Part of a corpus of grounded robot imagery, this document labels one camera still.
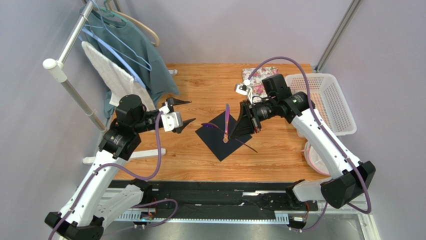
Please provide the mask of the iridescent knife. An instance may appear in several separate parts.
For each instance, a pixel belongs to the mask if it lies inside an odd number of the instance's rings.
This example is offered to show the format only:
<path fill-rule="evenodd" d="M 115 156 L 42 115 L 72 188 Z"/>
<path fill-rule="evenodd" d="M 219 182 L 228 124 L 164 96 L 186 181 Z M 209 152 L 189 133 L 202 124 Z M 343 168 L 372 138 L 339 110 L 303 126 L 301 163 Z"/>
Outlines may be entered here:
<path fill-rule="evenodd" d="M 229 118 L 230 118 L 230 106 L 227 103 L 225 107 L 225 115 L 224 115 L 224 134 L 223 134 L 223 142 L 226 144 L 229 141 Z"/>

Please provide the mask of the purple spoon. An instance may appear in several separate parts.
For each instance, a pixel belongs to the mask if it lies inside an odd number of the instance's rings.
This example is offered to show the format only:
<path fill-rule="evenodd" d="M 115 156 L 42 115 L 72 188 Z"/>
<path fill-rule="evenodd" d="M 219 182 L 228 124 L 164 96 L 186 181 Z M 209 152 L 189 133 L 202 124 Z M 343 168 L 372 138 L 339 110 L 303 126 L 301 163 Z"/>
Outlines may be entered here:
<path fill-rule="evenodd" d="M 210 123 L 210 122 L 205 122 L 205 123 L 201 123 L 201 126 L 202 127 L 206 127 L 206 128 L 213 128 L 213 129 L 218 129 L 218 130 L 220 130 L 222 133 L 223 133 L 223 135 L 224 135 L 224 137 L 223 137 L 223 142 L 226 144 L 226 143 L 228 143 L 229 142 L 229 140 L 230 140 L 230 138 L 229 138 L 229 134 L 228 134 L 228 132 L 227 131 L 224 131 L 224 130 L 222 130 L 221 128 L 219 128 L 217 125 L 215 125 L 215 124 L 213 124 L 213 123 Z M 254 151 L 255 153 L 258 153 L 258 151 L 257 150 L 255 150 L 253 147 L 251 147 L 251 146 L 249 146 L 249 145 L 247 145 L 246 143 L 244 143 L 244 142 L 242 142 L 241 140 L 239 140 L 239 139 L 235 139 L 237 142 L 239 142 L 240 144 L 242 144 L 243 146 L 246 146 L 247 148 L 249 148 L 249 149 L 251 149 L 252 151 Z"/>

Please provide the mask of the black paper napkin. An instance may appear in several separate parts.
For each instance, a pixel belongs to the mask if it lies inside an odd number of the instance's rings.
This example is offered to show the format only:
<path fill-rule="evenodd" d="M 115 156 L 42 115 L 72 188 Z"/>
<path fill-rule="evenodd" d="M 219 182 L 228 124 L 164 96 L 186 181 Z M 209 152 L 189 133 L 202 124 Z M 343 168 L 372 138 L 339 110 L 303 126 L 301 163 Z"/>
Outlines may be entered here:
<path fill-rule="evenodd" d="M 229 157 L 232 153 L 242 147 L 243 143 L 246 144 L 252 138 L 252 136 L 247 135 L 236 139 L 230 139 L 227 143 L 224 143 L 223 131 L 225 130 L 225 115 L 226 112 L 223 111 L 221 114 L 209 121 L 209 123 L 218 126 L 218 128 L 201 126 L 195 131 L 195 133 L 219 161 L 223 161 Z"/>

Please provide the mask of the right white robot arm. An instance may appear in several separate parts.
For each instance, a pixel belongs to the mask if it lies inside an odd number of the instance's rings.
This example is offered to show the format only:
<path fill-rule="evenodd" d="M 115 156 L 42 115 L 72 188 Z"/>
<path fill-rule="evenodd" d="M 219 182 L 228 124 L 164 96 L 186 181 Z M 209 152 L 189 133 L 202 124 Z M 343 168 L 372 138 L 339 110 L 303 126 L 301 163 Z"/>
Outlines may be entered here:
<path fill-rule="evenodd" d="M 316 151 L 329 173 L 329 178 L 299 180 L 286 189 L 293 201 L 325 201 L 339 209 L 365 194 L 376 173 L 371 161 L 361 161 L 352 154 L 319 117 L 315 105 L 302 91 L 292 93 L 282 74 L 262 80 L 267 98 L 251 103 L 240 102 L 240 114 L 230 139 L 249 136 L 261 131 L 261 122 L 279 116 L 293 125 Z"/>

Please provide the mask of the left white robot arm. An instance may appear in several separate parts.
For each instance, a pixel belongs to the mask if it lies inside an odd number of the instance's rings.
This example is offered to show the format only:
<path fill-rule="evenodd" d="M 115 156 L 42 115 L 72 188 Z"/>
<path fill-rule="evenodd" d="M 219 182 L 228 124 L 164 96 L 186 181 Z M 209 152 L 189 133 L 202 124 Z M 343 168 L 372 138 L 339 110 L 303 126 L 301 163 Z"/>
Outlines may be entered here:
<path fill-rule="evenodd" d="M 181 133 L 189 124 L 174 106 L 183 100 L 167 98 L 158 110 L 148 110 L 138 95 L 122 97 L 115 109 L 116 117 L 102 136 L 91 167 L 70 200 L 59 211 L 48 213 L 45 223 L 52 231 L 49 239 L 59 235 L 67 240 L 99 240 L 105 229 L 131 208 L 154 209 L 152 176 L 132 174 L 133 179 L 106 202 L 102 196 L 118 171 L 141 143 L 140 134 L 148 131 Z"/>

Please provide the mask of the floral tray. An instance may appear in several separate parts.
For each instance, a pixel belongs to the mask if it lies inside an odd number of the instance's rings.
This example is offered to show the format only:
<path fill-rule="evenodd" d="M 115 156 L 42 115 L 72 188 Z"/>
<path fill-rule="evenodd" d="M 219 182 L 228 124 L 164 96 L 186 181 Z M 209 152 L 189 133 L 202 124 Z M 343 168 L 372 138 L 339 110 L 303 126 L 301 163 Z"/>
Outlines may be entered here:
<path fill-rule="evenodd" d="M 259 102 L 261 100 L 260 98 L 266 98 L 268 96 L 262 80 L 278 73 L 279 69 L 275 66 L 261 67 L 254 73 L 254 75 L 250 78 L 249 85 L 252 90 L 252 97 L 255 96 L 253 99 L 254 102 Z"/>

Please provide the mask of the white towel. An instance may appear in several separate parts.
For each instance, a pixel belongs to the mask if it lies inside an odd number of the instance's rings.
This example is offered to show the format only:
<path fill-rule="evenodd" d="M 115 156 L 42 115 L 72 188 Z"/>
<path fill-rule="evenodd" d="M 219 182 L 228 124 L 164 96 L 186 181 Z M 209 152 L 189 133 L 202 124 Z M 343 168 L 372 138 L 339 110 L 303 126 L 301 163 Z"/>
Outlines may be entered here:
<path fill-rule="evenodd" d="M 147 110 L 157 109 L 147 90 L 132 75 L 104 56 L 89 42 L 83 41 L 81 45 L 89 61 L 111 90 L 110 105 L 117 107 L 121 98 L 127 95 L 137 95 Z"/>

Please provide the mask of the blue hanger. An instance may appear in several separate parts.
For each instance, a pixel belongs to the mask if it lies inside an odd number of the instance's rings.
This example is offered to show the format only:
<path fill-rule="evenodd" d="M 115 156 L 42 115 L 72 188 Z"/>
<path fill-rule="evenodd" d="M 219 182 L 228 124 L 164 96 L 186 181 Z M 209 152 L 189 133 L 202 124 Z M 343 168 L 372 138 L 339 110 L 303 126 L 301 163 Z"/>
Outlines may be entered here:
<path fill-rule="evenodd" d="M 90 21 L 88 20 L 88 18 L 86 16 L 84 16 L 83 11 L 79 12 L 79 15 L 81 17 L 83 17 L 86 20 L 86 23 L 83 25 L 82 31 L 87 35 L 90 36 L 91 38 L 95 39 L 97 41 L 98 44 L 100 44 L 101 46 L 105 47 L 124 67 L 125 69 L 127 69 L 130 73 L 130 75 L 132 76 L 133 80 L 135 80 L 137 83 L 139 83 L 144 89 L 146 88 L 146 85 L 144 83 L 144 81 L 141 79 L 141 77 L 133 70 L 133 68 L 124 60 L 124 57 L 128 60 L 130 60 L 131 62 L 136 63 L 137 65 L 139 65 L 140 67 L 143 67 L 144 69 L 146 69 L 147 71 L 152 71 L 152 66 L 150 63 L 148 63 L 147 60 L 145 60 L 143 57 L 139 56 L 138 54 L 136 54 L 136 52 L 129 47 L 127 44 L 125 44 L 123 41 L 121 41 L 115 34 L 113 34 L 105 25 L 103 26 L 93 26 L 91 25 Z M 117 50 L 116 48 L 112 47 L 111 45 L 109 45 L 108 43 L 106 43 L 104 40 L 102 40 L 101 38 L 99 38 L 94 32 L 93 32 L 93 28 L 101 28 L 101 29 L 105 29 L 108 30 L 108 32 L 116 39 L 118 40 L 120 43 L 122 43 L 127 49 L 129 49 L 137 59 L 142 60 L 144 62 L 144 64 L 140 63 L 139 61 L 135 60 L 134 58 L 124 54 L 123 52 Z"/>

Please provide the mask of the white plastic basket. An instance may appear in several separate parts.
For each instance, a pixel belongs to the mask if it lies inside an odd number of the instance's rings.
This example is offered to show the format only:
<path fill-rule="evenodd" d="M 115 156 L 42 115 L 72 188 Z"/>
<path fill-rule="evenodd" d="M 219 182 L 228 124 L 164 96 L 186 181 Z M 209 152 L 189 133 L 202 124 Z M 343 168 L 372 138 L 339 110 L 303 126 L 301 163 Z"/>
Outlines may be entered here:
<path fill-rule="evenodd" d="M 352 135 L 357 125 L 336 77 L 328 73 L 306 74 L 310 97 L 321 118 L 336 136 Z"/>

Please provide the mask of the pink rimmed mesh cover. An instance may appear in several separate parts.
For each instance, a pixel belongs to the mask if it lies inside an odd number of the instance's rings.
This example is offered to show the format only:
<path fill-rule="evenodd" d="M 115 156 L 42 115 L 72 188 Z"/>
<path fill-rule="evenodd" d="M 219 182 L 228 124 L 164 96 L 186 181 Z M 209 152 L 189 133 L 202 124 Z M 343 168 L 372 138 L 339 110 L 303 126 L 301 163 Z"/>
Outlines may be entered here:
<path fill-rule="evenodd" d="M 325 162 L 308 141 L 304 145 L 303 154 L 307 164 L 313 170 L 321 175 L 330 176 Z"/>

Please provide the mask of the teal shirt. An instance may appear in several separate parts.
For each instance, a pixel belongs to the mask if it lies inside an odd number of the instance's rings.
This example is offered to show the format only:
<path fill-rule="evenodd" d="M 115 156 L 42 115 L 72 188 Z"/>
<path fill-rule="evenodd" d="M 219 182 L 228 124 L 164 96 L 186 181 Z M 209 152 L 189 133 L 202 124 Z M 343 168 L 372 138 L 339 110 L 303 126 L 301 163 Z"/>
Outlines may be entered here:
<path fill-rule="evenodd" d="M 124 58 L 124 60 L 133 68 L 133 70 L 140 76 L 146 85 L 146 90 L 151 97 L 154 106 L 157 104 L 161 97 L 166 94 L 178 95 L 179 90 L 173 79 L 172 74 L 169 72 L 166 64 L 164 63 L 161 55 L 152 44 L 151 40 L 139 30 L 132 22 L 124 22 L 109 19 L 107 16 L 102 16 L 99 11 L 93 10 L 87 17 L 91 25 L 102 27 L 105 25 L 113 34 L 115 34 L 121 41 L 132 48 L 136 54 L 148 61 L 152 66 L 152 71 L 148 71 L 142 66 Z M 134 58 L 136 61 L 144 64 L 144 62 L 135 57 L 135 55 L 127 49 L 121 42 L 115 39 L 108 30 L 103 28 L 93 28 L 94 34 L 104 40 L 110 46 L 116 48 L 118 51 Z M 126 72 L 130 72 L 125 69 L 124 65 L 121 64 L 105 47 L 97 43 L 95 39 L 86 35 L 84 40 L 90 43 L 95 49 L 101 52 L 105 57 L 110 59 L 112 62 L 123 68 Z M 105 100 L 104 113 L 107 117 L 112 115 L 115 106 L 109 104 L 112 92 L 110 90 L 109 96 Z"/>

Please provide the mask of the wooden hanger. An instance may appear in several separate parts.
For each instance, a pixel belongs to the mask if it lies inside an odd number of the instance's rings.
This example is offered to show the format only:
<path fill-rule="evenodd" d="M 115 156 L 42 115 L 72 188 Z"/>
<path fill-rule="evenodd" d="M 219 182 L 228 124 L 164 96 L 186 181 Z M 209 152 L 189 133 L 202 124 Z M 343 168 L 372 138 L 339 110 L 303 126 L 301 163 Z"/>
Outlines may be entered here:
<path fill-rule="evenodd" d="M 111 11 L 111 13 L 121 19 L 123 22 L 131 22 L 134 25 L 136 25 L 138 28 L 146 31 L 147 33 L 149 33 L 154 41 L 152 41 L 151 43 L 153 44 L 154 47 L 159 47 L 161 44 L 161 40 L 159 38 L 159 36 L 157 35 L 156 32 L 154 32 L 151 28 L 149 28 L 148 26 L 146 26 L 145 24 L 143 24 L 142 22 L 140 22 L 139 20 L 121 12 L 121 7 L 120 7 L 120 3 L 118 0 L 105 0 L 104 4 L 106 5 L 106 9 L 108 9 L 109 11 Z"/>

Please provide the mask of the silver clothes rack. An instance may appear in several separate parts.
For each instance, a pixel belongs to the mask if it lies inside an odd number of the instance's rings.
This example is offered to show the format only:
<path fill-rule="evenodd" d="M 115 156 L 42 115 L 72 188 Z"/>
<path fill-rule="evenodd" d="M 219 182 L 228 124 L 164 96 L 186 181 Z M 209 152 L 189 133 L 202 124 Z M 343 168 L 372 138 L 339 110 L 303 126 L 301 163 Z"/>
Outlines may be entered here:
<path fill-rule="evenodd" d="M 55 59 L 47 58 L 42 65 L 58 82 L 65 97 L 52 98 L 46 111 L 46 122 L 61 138 L 58 141 L 59 161 L 88 167 L 94 161 L 95 143 L 106 131 L 110 122 L 103 114 L 101 97 L 106 96 L 107 87 L 95 71 L 78 40 L 78 35 L 87 23 L 85 17 L 94 8 L 90 0 L 71 0 L 65 17 L 68 34 L 64 47 Z"/>

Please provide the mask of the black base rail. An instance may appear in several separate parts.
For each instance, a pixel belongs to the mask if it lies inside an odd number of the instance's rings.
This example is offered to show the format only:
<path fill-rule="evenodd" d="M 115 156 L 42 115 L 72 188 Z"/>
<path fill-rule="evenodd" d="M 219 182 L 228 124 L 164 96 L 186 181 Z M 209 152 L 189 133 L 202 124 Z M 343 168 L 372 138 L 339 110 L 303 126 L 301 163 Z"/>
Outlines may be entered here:
<path fill-rule="evenodd" d="M 129 209 L 118 221 L 286 224 L 294 217 L 319 214 L 324 202 L 296 203 L 289 182 L 150 181 L 153 206 Z"/>

